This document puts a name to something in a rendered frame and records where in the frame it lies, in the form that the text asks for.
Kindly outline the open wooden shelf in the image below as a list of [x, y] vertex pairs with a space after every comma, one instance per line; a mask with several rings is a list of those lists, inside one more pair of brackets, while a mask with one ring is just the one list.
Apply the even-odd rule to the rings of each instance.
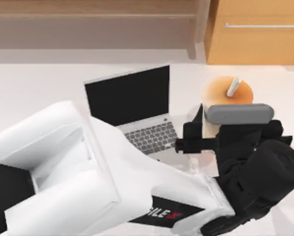
[[211, 0], [0, 0], [0, 50], [184, 50]]

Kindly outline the silver laptop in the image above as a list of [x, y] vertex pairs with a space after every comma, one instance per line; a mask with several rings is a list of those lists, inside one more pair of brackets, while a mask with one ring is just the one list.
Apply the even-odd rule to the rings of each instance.
[[169, 65], [85, 83], [93, 117], [120, 129], [144, 154], [174, 165], [177, 134], [169, 115], [169, 87]]

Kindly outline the pale grey rounded box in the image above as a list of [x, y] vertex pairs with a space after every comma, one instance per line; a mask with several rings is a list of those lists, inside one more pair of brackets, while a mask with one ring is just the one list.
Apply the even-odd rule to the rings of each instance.
[[263, 103], [212, 105], [204, 114], [215, 125], [266, 124], [273, 119], [274, 109]]

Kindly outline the wooden cupboard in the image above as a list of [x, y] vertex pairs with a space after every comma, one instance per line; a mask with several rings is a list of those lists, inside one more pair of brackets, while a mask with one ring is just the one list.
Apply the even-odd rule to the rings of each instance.
[[294, 0], [211, 0], [204, 49], [211, 65], [294, 65], [294, 29], [223, 25], [294, 25]]

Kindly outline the orange cup with straw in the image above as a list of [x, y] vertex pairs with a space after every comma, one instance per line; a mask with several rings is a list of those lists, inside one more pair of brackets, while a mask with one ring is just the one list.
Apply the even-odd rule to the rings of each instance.
[[[251, 104], [254, 95], [245, 81], [233, 76], [221, 76], [214, 78], [205, 86], [201, 98], [206, 112], [212, 105]], [[202, 151], [198, 157], [198, 164], [208, 176], [219, 175], [214, 151]]]

